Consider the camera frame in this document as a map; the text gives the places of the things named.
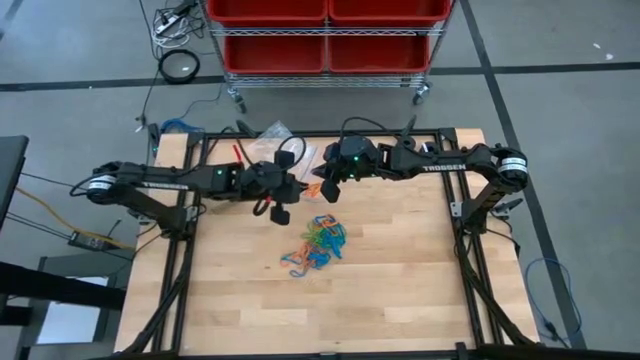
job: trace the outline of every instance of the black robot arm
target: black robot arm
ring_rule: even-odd
[[[340,195],[338,184],[343,181],[381,177],[393,181],[411,179],[434,172],[474,171],[489,182],[474,199],[451,204],[464,230],[484,233],[487,213],[505,196],[527,186],[527,158],[520,151],[499,145],[484,144],[471,149],[439,151],[433,144],[422,144],[414,150],[415,141],[399,136],[395,145],[378,144],[363,136],[348,136],[329,145],[324,153],[325,164],[313,174],[324,179],[322,194],[329,202]]]
[[[168,237],[185,239],[193,234],[191,225],[198,209],[167,206],[139,188],[185,190],[203,198],[229,201],[256,201],[253,213],[262,215],[271,208],[271,220],[289,223],[283,204],[300,201],[307,184],[287,173],[294,154],[277,151],[274,162],[257,162],[245,169],[242,163],[196,165],[189,170],[151,167],[128,162],[111,162],[94,169],[86,196],[100,205],[122,205],[136,215],[155,220]]]

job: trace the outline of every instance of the plastic bag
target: plastic bag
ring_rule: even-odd
[[[247,151],[251,160],[253,162],[273,162],[273,154],[278,150],[280,144],[291,135],[291,131],[289,131],[284,124],[280,121],[275,122],[267,131],[262,133],[256,141],[249,145]],[[311,177],[313,159],[318,148],[307,143],[307,149],[305,153],[302,154],[303,147],[300,139],[292,139],[287,141],[282,150],[291,151],[295,155],[296,160],[302,156],[298,165],[289,170],[289,173],[295,175],[299,181],[306,182],[306,180]]]

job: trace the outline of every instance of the red storage bin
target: red storage bin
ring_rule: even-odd
[[[329,69],[335,73],[417,73],[429,64],[426,36],[332,36]]]
[[[236,74],[320,73],[324,49],[322,36],[228,36],[224,65]]]
[[[209,16],[227,27],[323,26],[327,0],[209,0]]]
[[[329,0],[337,26],[429,27],[445,20],[451,0]]]

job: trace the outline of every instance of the shelf caster wheel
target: shelf caster wheel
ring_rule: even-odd
[[[416,90],[416,94],[413,96],[413,105],[421,105],[424,103],[424,98],[429,96],[432,86],[433,85],[431,85],[430,82],[427,82],[422,85],[422,87],[418,88],[418,90]]]
[[[238,110],[240,114],[246,114],[247,105],[245,105],[244,98],[242,97],[242,95],[240,95],[238,90],[234,87],[229,87],[227,89],[227,92],[229,93],[229,96],[231,96],[233,101],[236,103],[236,110]]]
[[[245,105],[244,99],[242,97],[236,99],[236,110],[238,110],[240,114],[247,113],[247,105]]]
[[[418,106],[418,105],[421,105],[422,103],[424,103],[424,98],[422,97],[422,95],[415,94],[413,96],[413,105]]]

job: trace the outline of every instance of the wooden tabletop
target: wooden tabletop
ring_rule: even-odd
[[[484,142],[481,130],[457,132],[460,146]],[[181,167],[186,138],[162,136],[156,166]],[[324,147],[334,141],[307,139],[317,147],[314,164],[322,163]],[[235,159],[232,141],[221,140],[209,163]],[[319,182],[312,175],[304,180]],[[472,196],[486,184],[475,173],[468,180]],[[305,200],[288,206],[289,226],[271,223],[268,214],[253,216],[253,203],[203,201],[208,211],[198,224],[182,355],[448,350],[459,341],[474,347],[441,176],[366,179],[341,189],[336,204]],[[168,205],[177,197],[165,190],[151,194]],[[292,278],[280,257],[300,247],[314,216],[327,213],[347,230],[343,259],[334,257],[322,270]],[[508,233],[492,218],[487,227]],[[142,237],[138,247],[157,234]],[[496,300],[525,335],[537,339],[513,245],[491,233],[481,239]],[[156,309],[167,249],[168,241],[158,239],[136,256],[116,350],[133,341]],[[490,338],[483,306],[481,313]],[[167,317],[165,348],[174,314],[175,305]]]

